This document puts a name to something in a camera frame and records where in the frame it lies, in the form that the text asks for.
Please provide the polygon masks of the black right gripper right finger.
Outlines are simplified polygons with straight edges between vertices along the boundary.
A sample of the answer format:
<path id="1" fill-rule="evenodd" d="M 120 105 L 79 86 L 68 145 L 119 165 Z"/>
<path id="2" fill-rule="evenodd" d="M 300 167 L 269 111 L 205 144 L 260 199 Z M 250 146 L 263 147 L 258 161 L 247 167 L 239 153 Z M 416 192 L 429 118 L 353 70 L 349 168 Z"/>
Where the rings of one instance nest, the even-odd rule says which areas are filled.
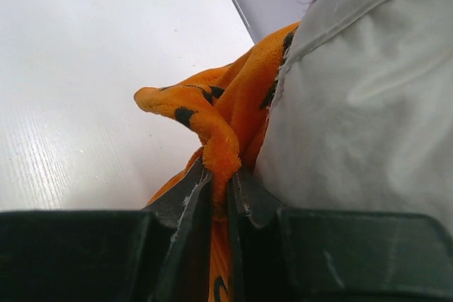
<path id="1" fill-rule="evenodd" d="M 227 187 L 230 297 L 233 301 L 276 301 L 284 285 L 277 210 L 282 203 L 246 169 Z"/>

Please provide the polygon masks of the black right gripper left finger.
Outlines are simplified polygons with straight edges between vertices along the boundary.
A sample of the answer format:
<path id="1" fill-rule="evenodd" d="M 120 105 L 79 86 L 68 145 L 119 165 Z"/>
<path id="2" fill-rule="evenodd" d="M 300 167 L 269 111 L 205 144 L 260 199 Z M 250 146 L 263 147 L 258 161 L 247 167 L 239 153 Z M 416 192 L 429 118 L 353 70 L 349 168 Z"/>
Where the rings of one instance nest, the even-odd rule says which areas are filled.
<path id="1" fill-rule="evenodd" d="M 212 174 L 197 159 L 183 178 L 144 210 L 156 221 L 145 263 L 143 301 L 207 301 Z"/>

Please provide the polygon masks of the orange patterned plush pillowcase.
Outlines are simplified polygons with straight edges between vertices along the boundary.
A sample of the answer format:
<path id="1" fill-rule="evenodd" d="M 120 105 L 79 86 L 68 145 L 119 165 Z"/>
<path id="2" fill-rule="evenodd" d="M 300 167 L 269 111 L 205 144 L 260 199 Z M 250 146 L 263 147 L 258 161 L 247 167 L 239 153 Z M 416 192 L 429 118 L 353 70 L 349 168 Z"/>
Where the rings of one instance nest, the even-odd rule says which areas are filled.
<path id="1" fill-rule="evenodd" d="M 207 69 L 172 86 L 143 87 L 134 94 L 139 109 L 181 123 L 201 143 L 186 167 L 150 201 L 181 182 L 198 159 L 213 174 L 209 301 L 231 300 L 227 183 L 241 166 L 248 170 L 256 166 L 278 73 L 298 27 L 293 23 L 275 31 L 226 66 Z"/>

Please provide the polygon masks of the white pillow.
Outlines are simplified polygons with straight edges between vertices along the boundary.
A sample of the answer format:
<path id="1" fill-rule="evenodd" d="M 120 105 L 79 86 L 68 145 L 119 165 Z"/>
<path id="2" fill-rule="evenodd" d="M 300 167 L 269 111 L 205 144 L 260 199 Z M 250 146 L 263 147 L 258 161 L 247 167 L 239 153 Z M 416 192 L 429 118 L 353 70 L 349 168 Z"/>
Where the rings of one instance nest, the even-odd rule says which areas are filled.
<path id="1" fill-rule="evenodd" d="M 254 173 L 299 208 L 452 228 L 452 0 L 313 0 Z"/>

